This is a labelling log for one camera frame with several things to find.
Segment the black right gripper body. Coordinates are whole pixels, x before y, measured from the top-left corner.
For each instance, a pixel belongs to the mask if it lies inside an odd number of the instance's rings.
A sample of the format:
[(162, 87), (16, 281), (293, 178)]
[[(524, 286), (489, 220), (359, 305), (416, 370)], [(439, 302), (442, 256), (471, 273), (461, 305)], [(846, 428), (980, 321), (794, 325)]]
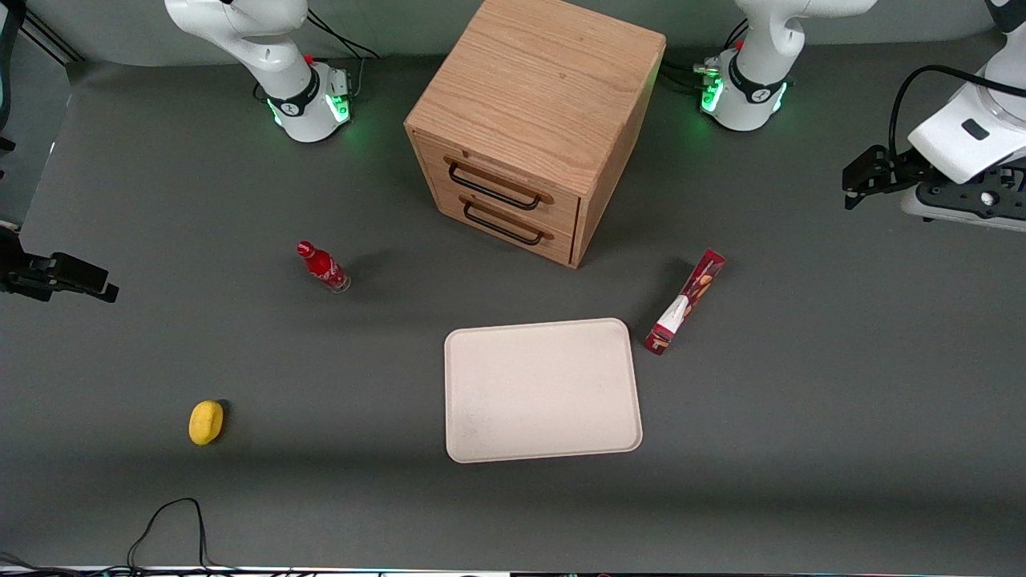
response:
[(34, 264), (35, 258), (23, 251), (18, 234), (1, 231), (1, 292), (48, 302), (54, 293), (51, 278)]

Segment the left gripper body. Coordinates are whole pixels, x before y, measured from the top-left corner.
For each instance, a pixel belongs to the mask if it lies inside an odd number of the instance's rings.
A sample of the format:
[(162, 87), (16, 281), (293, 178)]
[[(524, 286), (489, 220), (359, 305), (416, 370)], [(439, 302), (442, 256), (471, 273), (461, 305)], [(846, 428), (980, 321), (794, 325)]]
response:
[(924, 222), (1025, 231), (1024, 158), (994, 165), (959, 185), (910, 149), (899, 156), (895, 176), (910, 185), (902, 191), (902, 211)]

